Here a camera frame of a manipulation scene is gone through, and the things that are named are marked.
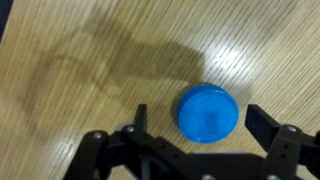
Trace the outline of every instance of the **bolt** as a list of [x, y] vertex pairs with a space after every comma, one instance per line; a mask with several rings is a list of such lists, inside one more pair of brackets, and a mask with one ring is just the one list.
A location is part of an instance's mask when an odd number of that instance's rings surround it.
[[213, 176], [211, 176], [210, 174], [205, 174], [202, 176], [201, 180], [215, 180], [215, 178]]
[[93, 137], [96, 138], [96, 139], [100, 139], [102, 137], [102, 134], [100, 132], [95, 132], [93, 134]]
[[288, 126], [288, 129], [291, 131], [291, 132], [297, 132], [297, 129], [293, 126]]
[[128, 132], [133, 132], [133, 131], [134, 131], [134, 127], [128, 126], [128, 127], [127, 127], [127, 131], [128, 131]]
[[267, 180], [281, 180], [281, 179], [278, 176], [271, 174], [267, 177]]

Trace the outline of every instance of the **light wood surface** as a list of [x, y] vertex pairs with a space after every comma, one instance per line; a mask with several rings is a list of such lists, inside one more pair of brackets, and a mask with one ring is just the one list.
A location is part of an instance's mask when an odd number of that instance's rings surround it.
[[[149, 129], [190, 151], [264, 155], [248, 103], [320, 130], [319, 1], [16, 0], [0, 47], [0, 179], [61, 179], [84, 133], [149, 107]], [[241, 110], [225, 140], [182, 136], [181, 90], [218, 84]], [[305, 171], [299, 174], [312, 177]], [[116, 169], [112, 179], [131, 179]]]

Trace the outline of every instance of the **wood grain surface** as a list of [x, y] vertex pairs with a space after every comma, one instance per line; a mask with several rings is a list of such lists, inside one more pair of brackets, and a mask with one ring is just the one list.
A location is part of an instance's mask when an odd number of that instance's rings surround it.
[[[149, 107], [149, 129], [185, 152], [265, 155], [244, 127], [259, 104], [320, 129], [320, 6], [310, 0], [15, 0], [0, 47], [0, 179], [61, 179], [82, 136]], [[210, 82], [241, 110], [225, 140], [183, 137], [171, 109]], [[303, 168], [299, 175], [312, 176]], [[122, 168], [111, 179], [132, 179]]]

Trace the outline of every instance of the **blue plastic cap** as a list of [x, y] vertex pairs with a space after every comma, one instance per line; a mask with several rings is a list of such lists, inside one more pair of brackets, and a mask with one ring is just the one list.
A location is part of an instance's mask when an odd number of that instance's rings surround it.
[[177, 109], [179, 127], [196, 143], [217, 142], [228, 136], [238, 122], [236, 101], [221, 87], [202, 84], [188, 90]]

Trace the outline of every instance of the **blue bottle cap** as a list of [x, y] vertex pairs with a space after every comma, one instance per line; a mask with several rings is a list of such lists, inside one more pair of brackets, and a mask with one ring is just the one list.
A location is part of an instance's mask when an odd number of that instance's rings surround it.
[[178, 102], [177, 119], [185, 137], [200, 144], [228, 136], [239, 117], [236, 101], [224, 89], [202, 84], [188, 90]]

